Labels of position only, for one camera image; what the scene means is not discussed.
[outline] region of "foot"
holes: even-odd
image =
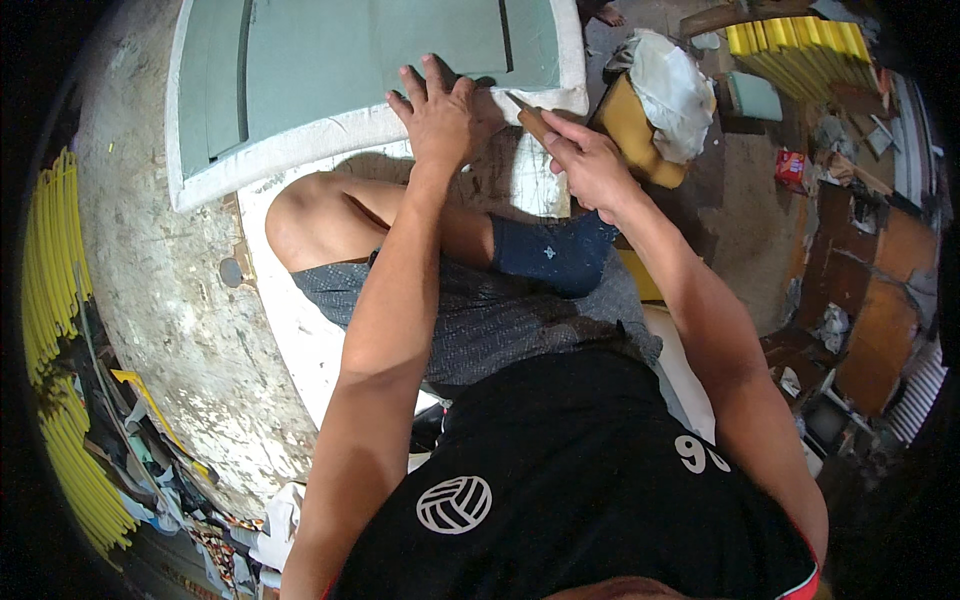
[[[603,8],[597,11],[595,17],[598,21],[606,23],[609,27],[622,27],[627,24],[627,18],[612,4],[603,5]]]

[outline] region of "white plastic bag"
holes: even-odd
[[[684,164],[704,151],[715,101],[707,78],[686,52],[649,29],[634,30],[630,81],[664,159]]]

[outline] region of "navy blue cloth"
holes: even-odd
[[[545,281],[563,298],[583,298],[600,283],[610,244],[620,231],[596,210],[556,225],[491,215],[491,269]]]

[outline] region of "patterned fabric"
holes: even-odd
[[[291,276],[325,317],[346,329],[376,255]],[[614,248],[597,287],[572,300],[541,281],[441,257],[440,308],[423,379],[469,385],[525,358],[584,348],[621,352],[652,367],[662,346],[647,330],[634,280]]]

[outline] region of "left hand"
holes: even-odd
[[[422,60],[426,81],[412,66],[400,67],[407,98],[390,91],[387,104],[407,128],[418,163],[456,171],[504,127],[503,115],[487,89],[461,77],[447,91],[440,60],[432,54]]]

